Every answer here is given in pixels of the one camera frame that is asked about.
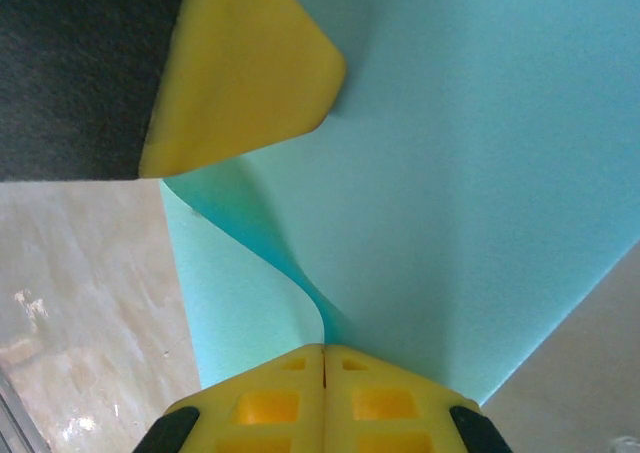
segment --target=light blue foam sheet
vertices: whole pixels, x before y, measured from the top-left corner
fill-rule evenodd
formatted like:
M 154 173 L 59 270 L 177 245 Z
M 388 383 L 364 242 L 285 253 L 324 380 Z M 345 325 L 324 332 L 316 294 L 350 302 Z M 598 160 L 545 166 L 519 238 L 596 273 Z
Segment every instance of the light blue foam sheet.
M 640 0 L 300 1 L 349 60 L 333 113 L 167 180 L 211 220 L 165 190 L 203 384 L 317 339 L 306 292 L 482 401 L 640 236 Z

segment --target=marble floor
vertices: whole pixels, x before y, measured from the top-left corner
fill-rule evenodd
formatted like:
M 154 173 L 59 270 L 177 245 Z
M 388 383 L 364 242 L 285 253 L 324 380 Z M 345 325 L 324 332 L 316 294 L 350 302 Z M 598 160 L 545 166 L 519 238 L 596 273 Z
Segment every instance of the marble floor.
M 0 239 L 0 368 L 42 436 L 131 451 L 199 384 L 157 183 L 0 184 Z M 514 451 L 640 433 L 638 265 L 640 246 L 486 405 Z

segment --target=black fabric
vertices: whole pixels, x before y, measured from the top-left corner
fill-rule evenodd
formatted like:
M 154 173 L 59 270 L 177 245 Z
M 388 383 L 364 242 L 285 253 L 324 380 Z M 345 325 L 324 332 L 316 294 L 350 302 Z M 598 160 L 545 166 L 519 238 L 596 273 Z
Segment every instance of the black fabric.
M 157 420 L 133 453 L 179 453 L 200 412 L 185 406 Z
M 489 418 L 464 406 L 449 410 L 469 453 L 513 453 Z
M 0 0 L 0 181 L 132 179 L 182 0 Z

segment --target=tile floor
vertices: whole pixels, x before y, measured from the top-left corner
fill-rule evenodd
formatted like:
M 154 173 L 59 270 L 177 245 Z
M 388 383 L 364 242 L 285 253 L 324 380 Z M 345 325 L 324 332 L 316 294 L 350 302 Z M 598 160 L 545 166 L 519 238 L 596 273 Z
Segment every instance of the tile floor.
M 640 246 L 486 406 L 516 452 L 640 433 Z M 130 451 L 198 388 L 158 185 L 0 185 L 0 368 L 56 453 Z

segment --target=beige floor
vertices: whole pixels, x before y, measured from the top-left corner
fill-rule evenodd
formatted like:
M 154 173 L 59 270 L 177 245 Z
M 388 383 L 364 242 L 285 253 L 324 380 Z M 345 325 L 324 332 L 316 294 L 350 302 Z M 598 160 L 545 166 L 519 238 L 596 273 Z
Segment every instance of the beige floor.
M 155 182 L 0 185 L 0 367 L 54 452 L 130 451 L 198 387 Z M 516 452 L 640 433 L 640 246 L 486 407 Z

